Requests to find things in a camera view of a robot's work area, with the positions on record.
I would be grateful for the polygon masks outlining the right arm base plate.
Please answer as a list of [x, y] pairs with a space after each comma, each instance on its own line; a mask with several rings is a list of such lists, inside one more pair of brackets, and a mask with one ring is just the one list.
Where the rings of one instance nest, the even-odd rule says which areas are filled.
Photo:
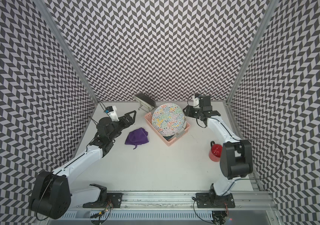
[[215, 209], [215, 208], [235, 208], [235, 202], [232, 194], [225, 196], [210, 196], [209, 193], [196, 193], [197, 208]]

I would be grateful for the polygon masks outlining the purple cloth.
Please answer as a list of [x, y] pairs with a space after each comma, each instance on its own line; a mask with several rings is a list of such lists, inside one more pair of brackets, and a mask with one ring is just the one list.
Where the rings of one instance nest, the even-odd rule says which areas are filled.
[[148, 132], [144, 128], [138, 128], [130, 132], [126, 138], [125, 145], [133, 145], [136, 149], [139, 145], [149, 143]]

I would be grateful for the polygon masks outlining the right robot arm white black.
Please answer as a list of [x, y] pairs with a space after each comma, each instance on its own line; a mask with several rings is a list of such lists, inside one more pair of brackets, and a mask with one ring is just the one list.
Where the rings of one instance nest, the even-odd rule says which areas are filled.
[[237, 181], [247, 180], [253, 172], [252, 145], [249, 140], [242, 140], [223, 121], [218, 111], [212, 107], [205, 111], [203, 107], [186, 106], [185, 116], [200, 120], [209, 128], [222, 146], [220, 169], [222, 177], [211, 184], [210, 194], [225, 196], [235, 186]]

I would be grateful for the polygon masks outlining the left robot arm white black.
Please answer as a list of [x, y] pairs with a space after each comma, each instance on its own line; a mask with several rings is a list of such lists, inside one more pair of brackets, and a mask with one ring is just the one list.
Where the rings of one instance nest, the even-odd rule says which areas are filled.
[[91, 165], [100, 162], [111, 150], [115, 139], [136, 121], [136, 111], [118, 117], [115, 111], [101, 118], [97, 131], [86, 149], [52, 172], [42, 171], [36, 177], [28, 208], [35, 215], [51, 219], [61, 218], [68, 209], [88, 204], [108, 207], [107, 188], [90, 184], [85, 189], [74, 189], [72, 183]]

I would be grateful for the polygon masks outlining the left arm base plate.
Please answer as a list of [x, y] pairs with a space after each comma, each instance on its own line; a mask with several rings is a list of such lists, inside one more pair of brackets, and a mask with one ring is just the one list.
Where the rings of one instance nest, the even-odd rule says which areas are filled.
[[123, 193], [115, 193], [110, 192], [106, 194], [100, 194], [100, 196], [93, 200], [92, 202], [88, 202], [83, 204], [83, 208], [106, 208], [108, 205], [111, 208], [120, 208], [122, 203]]

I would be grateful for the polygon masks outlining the teal square plate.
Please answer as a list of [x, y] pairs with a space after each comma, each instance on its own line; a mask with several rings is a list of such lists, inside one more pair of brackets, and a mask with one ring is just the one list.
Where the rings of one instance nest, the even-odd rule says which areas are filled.
[[173, 136], [165, 136], [164, 138], [169, 142], [169, 141], [171, 141], [172, 139], [174, 139], [174, 138], [179, 138], [181, 135], [183, 134], [183, 132], [181, 132], [181, 133], [176, 133], [176, 134], [174, 134]]

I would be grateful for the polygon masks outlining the colourful squiggle round plate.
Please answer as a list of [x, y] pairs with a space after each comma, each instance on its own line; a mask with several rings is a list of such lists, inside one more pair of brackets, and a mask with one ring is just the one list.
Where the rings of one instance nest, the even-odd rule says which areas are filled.
[[151, 124], [163, 137], [178, 133], [185, 123], [182, 109], [174, 103], [160, 105], [152, 114]]

